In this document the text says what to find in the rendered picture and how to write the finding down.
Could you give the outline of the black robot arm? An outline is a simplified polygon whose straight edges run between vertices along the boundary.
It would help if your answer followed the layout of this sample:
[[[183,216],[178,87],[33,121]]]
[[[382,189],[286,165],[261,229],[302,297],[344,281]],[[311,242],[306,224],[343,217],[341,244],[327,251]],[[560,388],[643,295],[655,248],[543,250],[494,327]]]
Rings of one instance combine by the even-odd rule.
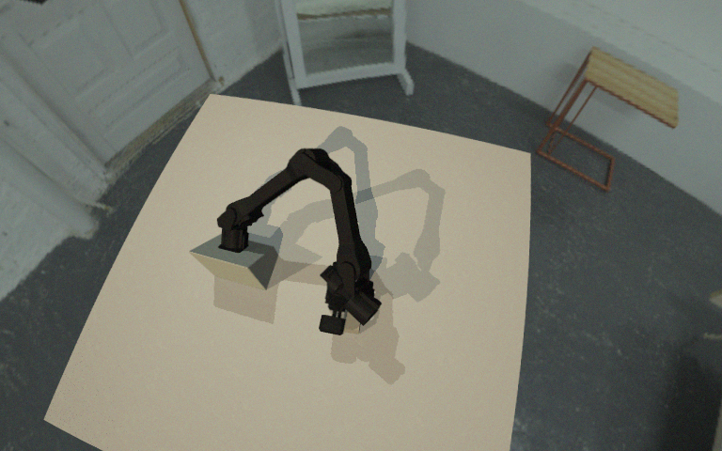
[[[262,208],[306,179],[313,179],[330,190],[337,226],[337,270],[330,265],[320,277],[327,283],[328,296],[337,302],[346,300],[345,310],[364,326],[382,303],[374,297],[373,282],[369,281],[371,259],[359,233],[352,179],[329,158],[326,150],[298,150],[285,170],[250,196],[229,204],[227,211],[217,218],[222,228],[218,248],[235,253],[244,250],[248,246],[247,227],[264,216]]]

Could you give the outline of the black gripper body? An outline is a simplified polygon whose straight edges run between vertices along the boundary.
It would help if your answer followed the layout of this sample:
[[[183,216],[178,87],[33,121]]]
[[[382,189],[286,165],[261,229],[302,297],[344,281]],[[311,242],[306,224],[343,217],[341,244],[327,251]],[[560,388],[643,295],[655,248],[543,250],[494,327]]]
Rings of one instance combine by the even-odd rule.
[[[344,329],[346,319],[342,319],[340,316],[341,316],[342,307],[344,307],[346,300],[341,301],[341,302],[332,300],[328,296],[327,290],[325,293],[325,299],[326,299],[325,303],[328,303],[334,307],[333,308],[334,312],[333,312],[333,316],[322,315],[319,329],[321,332],[324,332],[324,333],[343,335],[343,329]],[[339,311],[337,311],[337,309]],[[338,313],[337,316],[336,316],[336,313]]]

